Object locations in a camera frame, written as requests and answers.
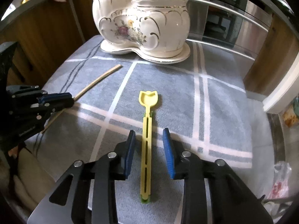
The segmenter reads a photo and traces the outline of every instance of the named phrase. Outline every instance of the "wooden stick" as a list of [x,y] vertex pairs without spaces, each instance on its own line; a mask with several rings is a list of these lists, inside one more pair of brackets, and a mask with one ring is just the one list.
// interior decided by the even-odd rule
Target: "wooden stick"
[[[103,78],[107,77],[108,75],[110,75],[112,72],[116,71],[118,68],[120,68],[121,65],[118,64],[115,67],[111,68],[110,70],[106,71],[104,74],[102,74],[101,76],[99,76],[97,79],[95,79],[91,84],[89,84],[87,87],[85,87],[82,91],[80,91],[75,97],[74,97],[74,101],[77,101],[84,93],[86,93],[89,89],[91,89],[93,86],[95,86],[95,84],[97,84],[99,81],[101,81]],[[53,123],[53,121],[55,119],[58,118],[59,115],[62,114],[62,112],[65,109],[61,110],[60,112],[57,112],[56,115],[48,122],[48,124],[45,126],[44,130],[41,131],[41,133],[43,134],[48,128],[49,126]]]

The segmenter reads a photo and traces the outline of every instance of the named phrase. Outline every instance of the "floral ceramic planter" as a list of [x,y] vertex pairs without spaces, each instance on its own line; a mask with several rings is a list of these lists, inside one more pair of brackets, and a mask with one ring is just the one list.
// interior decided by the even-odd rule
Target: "floral ceramic planter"
[[138,47],[153,57],[173,57],[189,33],[187,0],[94,0],[101,35],[114,48]]

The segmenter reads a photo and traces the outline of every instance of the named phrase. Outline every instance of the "metal screw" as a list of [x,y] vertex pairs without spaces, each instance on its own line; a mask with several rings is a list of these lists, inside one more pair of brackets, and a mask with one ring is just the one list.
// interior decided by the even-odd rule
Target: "metal screw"
[[115,152],[109,152],[109,153],[108,153],[108,157],[109,157],[109,158],[115,158],[116,155],[117,155],[117,154],[116,154]]
[[191,152],[189,152],[189,151],[183,151],[183,152],[182,152],[182,155],[183,155],[184,157],[190,157],[190,156],[191,156]]
[[218,166],[220,166],[220,167],[222,167],[222,166],[225,165],[225,161],[222,160],[222,159],[217,159],[217,160],[215,161],[215,163],[216,163]]
[[74,162],[74,166],[75,167],[80,167],[82,165],[82,161],[81,160],[77,160]]

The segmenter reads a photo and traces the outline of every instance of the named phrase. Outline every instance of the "yellow spoon-shaped tool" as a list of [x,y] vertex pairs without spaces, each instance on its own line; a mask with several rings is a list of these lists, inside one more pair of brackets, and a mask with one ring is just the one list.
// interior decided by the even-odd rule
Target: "yellow spoon-shaped tool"
[[142,203],[150,202],[150,179],[152,165],[152,118],[150,108],[158,102],[157,91],[140,91],[139,103],[145,107],[142,129],[142,152],[141,152],[141,180],[140,196]]

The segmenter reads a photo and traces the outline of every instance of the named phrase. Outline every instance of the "ceramic saucer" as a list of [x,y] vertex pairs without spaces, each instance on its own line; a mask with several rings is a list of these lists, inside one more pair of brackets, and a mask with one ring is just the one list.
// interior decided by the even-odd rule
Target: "ceramic saucer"
[[110,44],[107,40],[103,40],[103,42],[101,43],[101,49],[104,52],[116,54],[116,55],[123,55],[123,54],[128,54],[130,52],[135,52],[141,58],[148,60],[150,62],[157,63],[157,64],[178,63],[178,62],[181,62],[181,61],[187,59],[190,55],[190,47],[187,45],[186,42],[183,45],[183,50],[178,55],[170,57],[170,58],[159,58],[159,57],[149,56],[149,55],[144,54],[139,48],[135,48],[135,47],[128,47],[128,48],[120,49],[120,48]]

